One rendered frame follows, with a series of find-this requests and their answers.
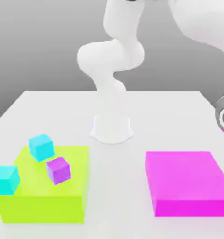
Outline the small purple cube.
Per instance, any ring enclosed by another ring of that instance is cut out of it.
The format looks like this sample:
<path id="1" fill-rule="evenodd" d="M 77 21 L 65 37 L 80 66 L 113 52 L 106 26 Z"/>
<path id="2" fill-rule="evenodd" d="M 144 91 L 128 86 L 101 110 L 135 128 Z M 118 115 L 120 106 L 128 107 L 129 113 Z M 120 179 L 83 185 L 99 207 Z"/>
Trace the small purple cube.
<path id="1" fill-rule="evenodd" d="M 70 164 L 62 156 L 46 162 L 47 175 L 54 185 L 71 179 Z"/>

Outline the small cyan cube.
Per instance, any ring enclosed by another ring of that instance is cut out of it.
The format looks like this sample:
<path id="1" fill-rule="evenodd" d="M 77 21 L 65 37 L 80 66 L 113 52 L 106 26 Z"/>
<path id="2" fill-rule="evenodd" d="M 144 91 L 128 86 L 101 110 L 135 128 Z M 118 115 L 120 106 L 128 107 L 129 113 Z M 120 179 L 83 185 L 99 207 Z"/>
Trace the small cyan cube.
<path id="1" fill-rule="evenodd" d="M 37 162 L 41 162 L 55 155 L 53 140 L 46 134 L 30 138 L 29 148 L 31 155 Z"/>
<path id="2" fill-rule="evenodd" d="M 0 166 L 0 196 L 12 196 L 20 183 L 17 166 Z"/>

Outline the large magenta box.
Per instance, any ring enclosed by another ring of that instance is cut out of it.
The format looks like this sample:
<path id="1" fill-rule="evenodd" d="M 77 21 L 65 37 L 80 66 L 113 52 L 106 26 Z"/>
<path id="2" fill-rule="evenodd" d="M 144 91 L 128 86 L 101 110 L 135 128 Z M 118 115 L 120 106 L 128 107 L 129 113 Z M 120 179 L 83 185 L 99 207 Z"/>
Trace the large magenta box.
<path id="1" fill-rule="evenodd" d="M 211 152 L 148 151 L 145 171 L 156 217 L 224 217 L 224 173 Z"/>

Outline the large lime green box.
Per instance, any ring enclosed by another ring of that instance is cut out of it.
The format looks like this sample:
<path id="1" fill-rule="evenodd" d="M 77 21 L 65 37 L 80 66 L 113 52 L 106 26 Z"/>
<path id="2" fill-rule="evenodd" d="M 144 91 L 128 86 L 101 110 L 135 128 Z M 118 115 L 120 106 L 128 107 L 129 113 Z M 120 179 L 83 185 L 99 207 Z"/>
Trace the large lime green box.
<path id="1" fill-rule="evenodd" d="M 12 196 L 0 196 L 3 223 L 83 223 L 89 185 L 89 146 L 55 146 L 55 158 L 70 164 L 71 179 L 54 185 L 46 161 L 37 162 L 24 146 L 14 164 L 20 184 Z"/>

